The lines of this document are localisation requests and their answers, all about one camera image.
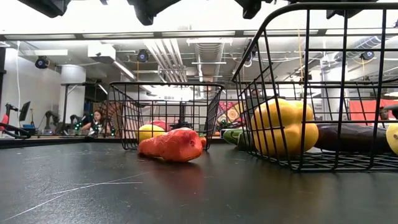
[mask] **cable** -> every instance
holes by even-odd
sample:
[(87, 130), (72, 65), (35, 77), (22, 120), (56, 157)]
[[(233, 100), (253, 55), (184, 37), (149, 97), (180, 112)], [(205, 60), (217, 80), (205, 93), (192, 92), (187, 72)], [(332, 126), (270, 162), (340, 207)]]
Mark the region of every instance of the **cable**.
[(21, 89), (19, 86), (19, 70), (18, 70), (18, 54), (19, 54), (19, 45), (21, 42), (18, 40), (17, 41), (17, 58), (16, 58), (16, 63), (17, 63), (17, 86), (18, 86), (18, 111), (17, 111), (17, 118), (18, 118), (18, 128), (21, 127), (21, 123), (19, 121), (19, 111), (21, 110)]

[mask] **black wire basket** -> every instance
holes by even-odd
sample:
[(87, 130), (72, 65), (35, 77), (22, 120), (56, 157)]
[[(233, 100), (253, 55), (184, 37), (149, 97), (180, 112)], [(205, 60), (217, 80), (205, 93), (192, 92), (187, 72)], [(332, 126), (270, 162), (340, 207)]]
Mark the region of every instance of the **black wire basket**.
[[(297, 3), (272, 12), (252, 39), (233, 77), (239, 105), (243, 106), (244, 150), (296, 171), (397, 171), (398, 156), (389, 142), (398, 139), (389, 132), (394, 125), (391, 123), (397, 121), (381, 120), (385, 111), (384, 91), (398, 87), (398, 78), (383, 75), (385, 52), (398, 51), (386, 48), (386, 39), (390, 38), (386, 35), (386, 15), (390, 9), (398, 9), (398, 3)], [(343, 16), (342, 48), (312, 47), (310, 12), (313, 10), (340, 12)], [(382, 12), (382, 31), (377, 36), (380, 47), (347, 48), (347, 15), (353, 10)], [(278, 80), (274, 71), (278, 63), (272, 61), (266, 27), (276, 17), (292, 11), (306, 13), (303, 66), (294, 72), (301, 74), (296, 74), (298, 80), (293, 76), (290, 76), (293, 77), (291, 81), (286, 81), (289, 77)], [(267, 54), (265, 63), (261, 52)], [(321, 80), (314, 80), (309, 74), (313, 63), (310, 54), (314, 52), (320, 52), (321, 58), (327, 52), (335, 53), (336, 65), (340, 68), (337, 75), (334, 70), (333, 79), (326, 73), (337, 67), (322, 65), (321, 60), (318, 63), (322, 68)], [(348, 57), (360, 56), (363, 52), (377, 54), (379, 70), (371, 77), (347, 81)], [(259, 75), (253, 81), (243, 80), (244, 65), (254, 57), (259, 61)], [(392, 110), (394, 115), (398, 115), (397, 108)]]
[[(137, 149), (139, 139), (183, 127), (206, 137), (203, 149), (208, 150), (222, 90), (214, 83), (112, 82), (108, 104), (116, 105), (119, 137), (126, 150)], [(154, 125), (142, 129), (146, 124)]]

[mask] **white wall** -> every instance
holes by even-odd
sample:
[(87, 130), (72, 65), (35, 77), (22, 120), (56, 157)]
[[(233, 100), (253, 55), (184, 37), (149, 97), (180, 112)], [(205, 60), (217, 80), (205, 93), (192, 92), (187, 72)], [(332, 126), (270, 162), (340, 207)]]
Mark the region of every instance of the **white wall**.
[[(6, 50), (6, 64), (1, 92), (1, 117), (6, 112), (6, 103), (18, 106), (18, 88), (17, 88), (17, 70), (16, 70), (15, 49)], [(42, 120), (44, 113), (52, 109), (58, 110), (58, 101), (60, 98), (61, 75), (53, 70), (40, 70), (34, 63), (18, 58), (19, 84), (21, 88), (21, 107), (27, 101), (30, 101), (30, 108), (33, 109), (34, 123), (36, 128), (44, 128), (45, 119), (40, 127), (37, 127)], [(17, 126), (17, 114), (11, 111), (10, 124)], [(30, 124), (31, 111), (29, 110), (26, 120), (22, 124)]]

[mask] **table surface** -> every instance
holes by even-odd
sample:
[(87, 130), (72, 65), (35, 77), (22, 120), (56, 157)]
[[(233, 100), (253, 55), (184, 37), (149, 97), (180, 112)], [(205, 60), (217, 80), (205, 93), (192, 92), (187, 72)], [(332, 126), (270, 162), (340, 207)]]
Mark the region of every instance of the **table surface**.
[(188, 164), (120, 144), (0, 150), (0, 223), (397, 223), (398, 174), (296, 174), (227, 144)]

